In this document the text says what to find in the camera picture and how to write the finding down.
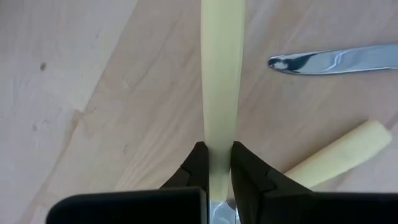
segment wooden table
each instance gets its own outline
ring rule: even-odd
[[[164,183],[203,140],[200,1],[103,0],[82,10],[69,3],[59,6],[66,17],[86,23],[76,19],[58,29],[2,11],[23,7],[10,2],[0,3],[0,18],[10,17],[1,20],[0,29],[11,29],[10,21],[22,25],[8,34],[10,41],[21,38],[20,48],[1,52],[8,60],[1,63],[6,75],[0,101],[0,222],[42,223],[48,209],[69,195],[155,189]],[[106,10],[106,2],[113,7]],[[123,31],[106,29],[123,27],[131,12]],[[397,42],[398,3],[249,0],[246,17],[237,140],[260,158],[287,171],[368,118],[398,135],[397,71],[299,77],[267,67],[272,55]],[[83,32],[94,25],[105,30],[100,40],[96,30]],[[36,34],[35,27],[55,33],[43,44],[24,41],[28,37],[20,35],[25,29]],[[68,32],[71,27],[79,29]],[[62,46],[56,43],[59,33],[70,35],[62,36]],[[77,39],[80,44],[71,42]],[[45,45],[50,40],[56,47]],[[3,49],[10,43],[2,42]],[[68,57],[62,50],[69,50]],[[37,70],[46,60],[48,69]],[[394,141],[315,190],[396,192],[397,156]]]

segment light wood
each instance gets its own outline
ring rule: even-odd
[[[209,197],[225,201],[236,139],[246,0],[201,1],[201,77]]]
[[[163,184],[194,143],[204,139],[200,1],[138,1],[81,113],[59,97],[63,94],[52,93],[45,85],[57,74],[46,74],[52,63],[47,64],[48,70],[39,70],[50,57],[38,55],[49,45],[22,38],[22,30],[34,30],[27,12],[41,15],[38,8],[51,11],[53,4],[35,6],[32,11],[13,2],[18,1],[0,2],[0,35],[10,36],[0,39],[0,173],[7,174],[0,175],[7,178],[0,180],[0,222],[43,223],[46,211],[72,194],[155,189]],[[96,4],[68,1],[59,6],[76,10],[66,13],[65,8],[63,13],[75,17]],[[24,13],[11,11],[21,8]],[[397,136],[397,71],[311,78],[267,68],[271,55],[397,42],[397,11],[398,5],[387,0],[249,0],[237,140],[285,172],[369,118]],[[26,19],[25,26],[11,32],[17,26],[8,22],[21,18]],[[91,37],[82,37],[82,31],[68,32],[69,26],[82,26],[80,19],[41,28],[70,37],[70,42]],[[13,53],[13,41],[20,54]],[[94,57],[77,49],[70,50],[76,57]],[[68,58],[59,62],[72,60]],[[45,119],[52,121],[51,126],[40,123]],[[41,144],[35,143],[38,138]],[[397,157],[393,141],[370,161],[314,189],[396,192]],[[20,162],[14,163],[11,172],[7,162],[16,160]]]
[[[321,149],[285,175],[314,187],[366,162],[392,140],[391,133],[378,121],[370,120]]]

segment knife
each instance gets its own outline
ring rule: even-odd
[[[398,68],[398,44],[280,55],[268,66],[294,75],[337,75]]]

